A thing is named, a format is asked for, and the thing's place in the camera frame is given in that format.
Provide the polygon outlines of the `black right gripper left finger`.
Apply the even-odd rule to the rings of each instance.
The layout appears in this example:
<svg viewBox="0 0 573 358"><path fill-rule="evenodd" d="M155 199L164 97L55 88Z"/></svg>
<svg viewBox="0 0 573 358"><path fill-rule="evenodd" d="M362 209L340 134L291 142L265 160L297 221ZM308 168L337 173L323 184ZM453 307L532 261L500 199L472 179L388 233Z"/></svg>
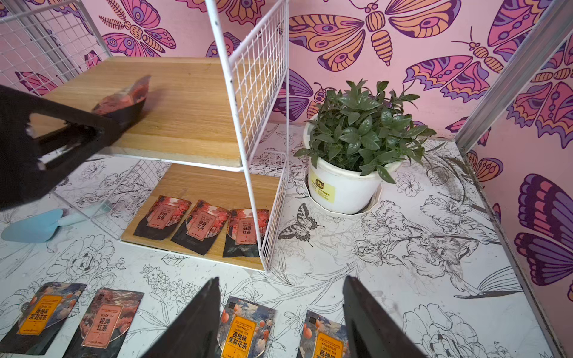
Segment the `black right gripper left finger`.
<svg viewBox="0 0 573 358"><path fill-rule="evenodd" d="M219 278L214 277L143 357L215 357L220 298Z"/></svg>

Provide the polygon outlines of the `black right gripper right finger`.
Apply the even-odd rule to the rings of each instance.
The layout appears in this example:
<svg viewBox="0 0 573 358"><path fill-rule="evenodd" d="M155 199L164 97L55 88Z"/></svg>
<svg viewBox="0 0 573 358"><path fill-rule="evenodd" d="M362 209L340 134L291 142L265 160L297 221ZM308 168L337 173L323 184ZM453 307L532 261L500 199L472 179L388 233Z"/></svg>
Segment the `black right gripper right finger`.
<svg viewBox="0 0 573 358"><path fill-rule="evenodd" d="M346 277L343 298L352 357L425 357L358 278Z"/></svg>

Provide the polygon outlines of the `orange-label tea bag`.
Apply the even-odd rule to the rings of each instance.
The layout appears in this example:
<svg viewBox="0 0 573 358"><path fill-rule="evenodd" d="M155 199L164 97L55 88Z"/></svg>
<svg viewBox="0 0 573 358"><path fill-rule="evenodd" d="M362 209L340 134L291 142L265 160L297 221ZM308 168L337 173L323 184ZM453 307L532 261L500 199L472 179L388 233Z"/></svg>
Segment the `orange-label tea bag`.
<svg viewBox="0 0 573 358"><path fill-rule="evenodd" d="M1 352L45 355L86 287L85 283L43 284L1 340Z"/></svg>
<svg viewBox="0 0 573 358"><path fill-rule="evenodd" d="M308 310L296 356L349 358L351 352L346 326Z"/></svg>
<svg viewBox="0 0 573 358"><path fill-rule="evenodd" d="M272 308L230 296L220 317L218 357L265 357L275 317Z"/></svg>

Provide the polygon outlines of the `red tea bag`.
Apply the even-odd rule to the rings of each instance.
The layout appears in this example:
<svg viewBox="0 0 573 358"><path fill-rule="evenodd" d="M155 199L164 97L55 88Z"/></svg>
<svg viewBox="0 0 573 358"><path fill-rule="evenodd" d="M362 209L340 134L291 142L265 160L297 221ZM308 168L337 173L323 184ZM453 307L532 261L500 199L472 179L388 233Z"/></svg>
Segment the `red tea bag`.
<svg viewBox="0 0 573 358"><path fill-rule="evenodd" d="M138 223L134 235L150 240L165 240L176 230L190 206L188 200L160 195Z"/></svg>
<svg viewBox="0 0 573 358"><path fill-rule="evenodd" d="M171 241L204 256L215 243L230 215L230 210L199 200Z"/></svg>
<svg viewBox="0 0 573 358"><path fill-rule="evenodd" d="M113 119L122 131L137 123L149 95L151 76L146 75L113 95L103 98L91 113Z"/></svg>
<svg viewBox="0 0 573 358"><path fill-rule="evenodd" d="M252 209L230 212L223 257L259 257L258 237Z"/></svg>
<svg viewBox="0 0 573 358"><path fill-rule="evenodd" d="M64 356L119 356L143 296L142 292L100 288L82 317Z"/></svg>

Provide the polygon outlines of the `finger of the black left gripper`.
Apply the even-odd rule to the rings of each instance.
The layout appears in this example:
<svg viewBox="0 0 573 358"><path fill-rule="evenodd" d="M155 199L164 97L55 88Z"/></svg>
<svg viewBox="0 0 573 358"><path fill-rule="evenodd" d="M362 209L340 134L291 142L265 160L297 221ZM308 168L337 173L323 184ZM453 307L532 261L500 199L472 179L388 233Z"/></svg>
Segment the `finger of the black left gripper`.
<svg viewBox="0 0 573 358"><path fill-rule="evenodd" d="M63 120L34 138L32 114ZM1 209L36 201L121 137L114 120L1 86Z"/></svg>

